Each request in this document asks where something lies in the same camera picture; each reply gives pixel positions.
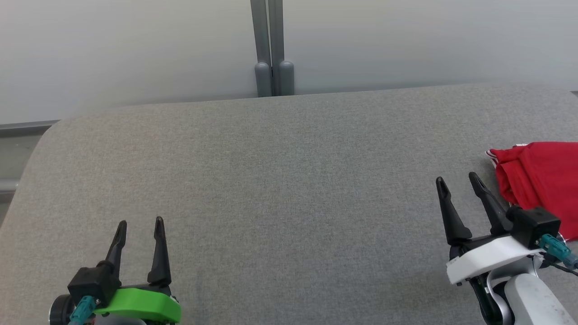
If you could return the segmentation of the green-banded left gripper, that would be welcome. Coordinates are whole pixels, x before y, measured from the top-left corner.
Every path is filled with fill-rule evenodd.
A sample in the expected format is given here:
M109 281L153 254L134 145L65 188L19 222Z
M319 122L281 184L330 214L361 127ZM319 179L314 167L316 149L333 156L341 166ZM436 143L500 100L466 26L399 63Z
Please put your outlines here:
M126 244L127 222L119 222L113 241L104 259L108 283L121 284L122 249ZM155 250L147 282L151 286L168 287L172 282L164 220L157 216L154 227ZM49 325L179 325L180 303L163 292L144 288L120 288L110 304L98 308L99 301L85 296L76 305L70 294L60 295L49 310Z

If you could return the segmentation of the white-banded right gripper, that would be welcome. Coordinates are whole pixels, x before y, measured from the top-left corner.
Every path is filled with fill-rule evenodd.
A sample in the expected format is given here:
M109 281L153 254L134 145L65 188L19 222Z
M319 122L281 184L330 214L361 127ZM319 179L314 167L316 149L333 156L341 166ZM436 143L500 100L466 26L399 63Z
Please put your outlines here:
M468 177L471 187L475 195L481 200L489 219L490 234L498 236L510 233L513 223L507 219L506 210L504 210L477 173L470 172ZM450 190L444 179L441 176L437 177L435 184L446 241L450 246L462 245L472 238L471 231L463 224L458 215L451 200ZM447 263L447 277L450 284L454 285L514 263L528 255L538 255L542 252L543 249L540 247L532 250L528 249L510 235L496 238L450 260Z

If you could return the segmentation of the red shorts with white trim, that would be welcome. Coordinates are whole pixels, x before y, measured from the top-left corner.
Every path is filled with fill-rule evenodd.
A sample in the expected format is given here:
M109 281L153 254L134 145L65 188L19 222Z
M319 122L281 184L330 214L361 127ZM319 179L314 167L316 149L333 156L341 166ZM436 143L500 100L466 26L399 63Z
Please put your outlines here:
M495 165L500 195L512 205L532 209L539 206L540 201L519 159L522 148L526 145L528 144L516 145L510 149L490 149L486 154Z

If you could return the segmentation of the grey partition post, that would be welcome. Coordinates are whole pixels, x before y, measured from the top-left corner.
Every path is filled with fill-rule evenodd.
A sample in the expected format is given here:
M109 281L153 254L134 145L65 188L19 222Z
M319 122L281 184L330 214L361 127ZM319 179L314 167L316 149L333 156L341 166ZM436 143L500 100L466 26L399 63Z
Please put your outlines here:
M250 0L257 63L255 77L258 97L273 95L272 57L270 53L268 9L266 0Z
M294 65L284 55L283 0L267 0L273 95L294 95Z

